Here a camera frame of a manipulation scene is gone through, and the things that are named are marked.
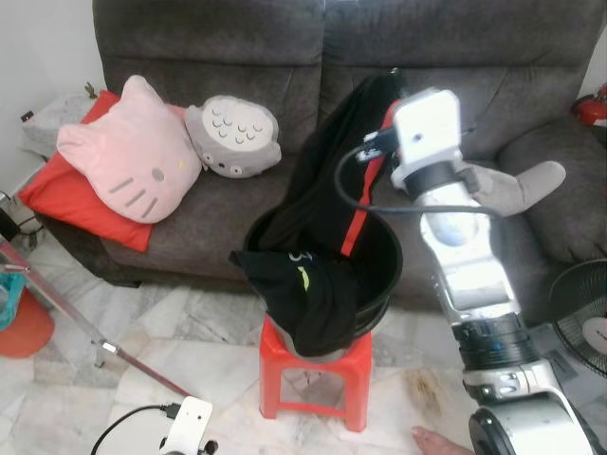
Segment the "black garment red trim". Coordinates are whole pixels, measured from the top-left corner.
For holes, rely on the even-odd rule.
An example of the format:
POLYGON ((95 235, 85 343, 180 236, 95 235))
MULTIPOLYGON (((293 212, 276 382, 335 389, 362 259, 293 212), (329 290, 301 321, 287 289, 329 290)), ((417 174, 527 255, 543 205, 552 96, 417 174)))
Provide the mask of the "black garment red trim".
POLYGON ((350 230, 361 231, 367 213, 342 201, 335 186, 341 157, 380 130, 387 110, 398 100, 394 75, 381 72, 364 79, 322 118, 300 151, 285 200, 286 247, 347 255, 350 230))

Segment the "long grey plush toy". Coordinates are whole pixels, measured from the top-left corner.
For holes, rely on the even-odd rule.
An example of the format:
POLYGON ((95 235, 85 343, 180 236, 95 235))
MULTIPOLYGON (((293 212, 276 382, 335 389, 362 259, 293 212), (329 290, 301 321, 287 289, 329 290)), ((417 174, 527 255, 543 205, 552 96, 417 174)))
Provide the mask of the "long grey plush toy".
POLYGON ((471 163, 458 163, 455 170, 478 204, 502 216, 519 215, 532 208, 565 178, 565 168, 555 161, 543 161, 516 176, 471 163))

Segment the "black floor fan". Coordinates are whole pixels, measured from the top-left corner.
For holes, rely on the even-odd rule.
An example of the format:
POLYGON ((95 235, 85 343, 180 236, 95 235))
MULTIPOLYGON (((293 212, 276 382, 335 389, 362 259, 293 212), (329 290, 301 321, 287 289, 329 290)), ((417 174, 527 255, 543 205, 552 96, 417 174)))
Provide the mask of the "black floor fan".
POLYGON ((551 286, 549 302, 558 307, 556 334, 582 363, 607 376, 607 260, 564 270, 551 286))

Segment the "red fire extinguisher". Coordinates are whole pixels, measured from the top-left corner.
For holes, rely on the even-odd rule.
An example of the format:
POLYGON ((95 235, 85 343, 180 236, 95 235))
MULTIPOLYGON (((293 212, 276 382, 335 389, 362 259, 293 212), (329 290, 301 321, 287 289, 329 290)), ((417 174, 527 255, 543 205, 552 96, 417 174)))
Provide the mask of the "red fire extinguisher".
POLYGON ((580 97, 573 105, 572 112, 581 124, 604 127, 607 125, 607 86, 604 83, 595 91, 580 97))

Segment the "black plastic laundry basket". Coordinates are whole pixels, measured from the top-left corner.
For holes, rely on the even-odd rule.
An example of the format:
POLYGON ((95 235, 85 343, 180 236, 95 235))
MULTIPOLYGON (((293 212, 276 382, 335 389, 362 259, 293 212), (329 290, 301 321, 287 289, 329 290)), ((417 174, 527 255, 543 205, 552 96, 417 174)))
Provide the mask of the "black plastic laundry basket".
MULTIPOLYGON (((299 250, 273 250, 273 248, 256 248, 257 240, 268 230, 273 212, 257 218, 254 227, 248 232, 246 245, 239 250, 250 251, 307 251, 299 250)), ((355 337, 364 337, 378 325, 385 316, 386 309, 399 281, 404 260, 400 245, 394 231, 380 217, 369 215, 365 217, 361 231, 353 240, 353 245, 347 255, 325 254, 338 257, 348 262, 361 286, 359 292, 359 310, 357 311, 357 328, 355 337)))

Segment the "bare human foot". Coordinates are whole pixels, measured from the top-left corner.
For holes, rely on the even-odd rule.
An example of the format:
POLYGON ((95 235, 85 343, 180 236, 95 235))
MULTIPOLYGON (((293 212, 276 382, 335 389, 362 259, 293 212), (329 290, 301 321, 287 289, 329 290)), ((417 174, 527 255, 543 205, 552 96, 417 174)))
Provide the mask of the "bare human foot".
POLYGON ((412 428, 412 436, 422 455, 474 455, 467 447, 427 428, 412 428))

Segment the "red plastic stool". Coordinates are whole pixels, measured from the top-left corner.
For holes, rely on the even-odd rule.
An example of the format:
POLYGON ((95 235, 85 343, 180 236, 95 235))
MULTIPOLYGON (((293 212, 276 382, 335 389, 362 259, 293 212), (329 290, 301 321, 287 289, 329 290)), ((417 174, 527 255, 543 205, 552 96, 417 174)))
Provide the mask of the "red plastic stool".
POLYGON ((276 325, 265 317, 259 345, 260 406, 265 419, 276 419, 281 410, 317 413, 339 417, 351 432, 361 432, 368 425, 370 380, 373 372, 373 335, 359 337, 345 355, 326 363, 307 361, 293 355, 277 334, 276 325), (313 406, 282 399, 282 378, 286 370, 329 373, 342 380, 342 408, 313 406))

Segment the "grey round plush toy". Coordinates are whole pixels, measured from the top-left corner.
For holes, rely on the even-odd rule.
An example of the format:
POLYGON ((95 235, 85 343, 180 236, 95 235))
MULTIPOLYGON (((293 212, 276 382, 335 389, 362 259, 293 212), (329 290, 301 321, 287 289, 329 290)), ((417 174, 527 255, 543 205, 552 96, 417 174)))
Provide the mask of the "grey round plush toy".
POLYGON ((185 109, 185 127, 205 169, 231 179, 257 176, 282 159, 278 121, 262 105, 213 96, 185 109))

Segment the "dark grey fabric sofa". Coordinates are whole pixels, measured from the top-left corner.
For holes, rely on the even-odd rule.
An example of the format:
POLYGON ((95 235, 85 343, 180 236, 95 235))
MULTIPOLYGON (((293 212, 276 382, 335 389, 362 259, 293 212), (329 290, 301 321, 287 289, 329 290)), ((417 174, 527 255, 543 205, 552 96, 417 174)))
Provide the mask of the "dark grey fabric sofa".
POLYGON ((201 174, 143 254, 55 218, 44 225, 108 284, 247 290, 229 255, 285 199, 307 139, 364 79, 397 68, 409 91, 455 92, 471 163, 565 168, 554 193, 500 224, 525 319, 546 320, 560 311, 551 279, 606 256, 606 151, 571 114, 606 10, 606 0, 94 0, 110 87, 140 75, 178 107, 215 95, 264 105, 285 157, 249 179, 201 174))

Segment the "pink cat face pillow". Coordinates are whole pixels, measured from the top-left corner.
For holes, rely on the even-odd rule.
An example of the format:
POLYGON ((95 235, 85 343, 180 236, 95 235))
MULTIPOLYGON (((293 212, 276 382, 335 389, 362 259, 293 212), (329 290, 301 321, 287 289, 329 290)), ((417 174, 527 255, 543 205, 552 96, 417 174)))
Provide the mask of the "pink cat face pillow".
POLYGON ((104 205, 138 224, 164 221, 201 174, 181 113, 142 75, 102 117, 61 127, 57 151, 104 205))

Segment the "red cushion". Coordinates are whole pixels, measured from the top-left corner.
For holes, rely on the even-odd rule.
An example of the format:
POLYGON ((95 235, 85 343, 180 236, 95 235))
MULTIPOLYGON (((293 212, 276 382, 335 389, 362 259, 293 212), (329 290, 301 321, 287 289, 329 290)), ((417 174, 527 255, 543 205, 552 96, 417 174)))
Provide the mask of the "red cushion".
POLYGON ((95 194, 83 174, 59 155, 18 191, 19 199, 38 215, 46 215, 122 246, 147 251, 153 226, 122 217, 95 194))

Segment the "silver metal clothes rack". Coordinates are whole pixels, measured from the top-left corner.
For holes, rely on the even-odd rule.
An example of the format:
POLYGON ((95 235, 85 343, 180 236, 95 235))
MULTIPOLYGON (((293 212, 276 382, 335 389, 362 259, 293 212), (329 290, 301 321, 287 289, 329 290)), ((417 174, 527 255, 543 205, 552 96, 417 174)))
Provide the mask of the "silver metal clothes rack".
POLYGON ((25 256, 17 250, 16 247, 9 242, 8 239, 0 237, 0 269, 4 272, 16 273, 18 276, 23 276, 27 279, 27 287, 31 289, 31 294, 36 296, 43 303, 49 304, 57 311, 60 311, 62 315, 66 315, 70 320, 78 326, 80 331, 83 331, 88 338, 90 338, 91 345, 95 347, 97 351, 95 367, 102 368, 105 360, 109 358, 120 358, 126 361, 130 367, 135 368, 140 373, 144 373, 160 383, 161 386, 166 387, 181 397, 193 397, 193 393, 182 389, 177 383, 170 380, 170 378, 161 375, 155 369, 148 367, 143 361, 140 361, 135 356, 130 355, 129 352, 125 351, 124 348, 116 345, 116 343, 109 341, 107 337, 99 329, 96 328, 91 321, 88 321, 83 316, 82 312, 78 311, 78 308, 73 306, 69 300, 64 298, 53 287, 49 282, 31 265, 25 256))

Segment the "white patterned cushion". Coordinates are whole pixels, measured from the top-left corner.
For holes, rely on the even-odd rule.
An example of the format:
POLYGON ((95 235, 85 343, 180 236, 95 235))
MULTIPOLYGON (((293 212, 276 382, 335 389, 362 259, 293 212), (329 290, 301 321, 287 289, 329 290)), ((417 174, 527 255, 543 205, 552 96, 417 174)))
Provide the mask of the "white patterned cushion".
POLYGON ((22 124, 22 142, 19 149, 42 156, 53 157, 56 152, 58 131, 68 124, 80 124, 96 102, 86 94, 65 94, 39 110, 22 124))

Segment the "orange bin teal bag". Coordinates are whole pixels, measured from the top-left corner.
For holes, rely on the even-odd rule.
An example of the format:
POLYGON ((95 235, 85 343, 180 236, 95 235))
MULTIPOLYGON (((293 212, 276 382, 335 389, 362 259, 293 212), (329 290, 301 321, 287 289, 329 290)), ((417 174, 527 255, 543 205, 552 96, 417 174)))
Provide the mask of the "orange bin teal bag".
POLYGON ((29 358, 42 350, 55 321, 35 298, 26 274, 0 270, 0 356, 29 358))

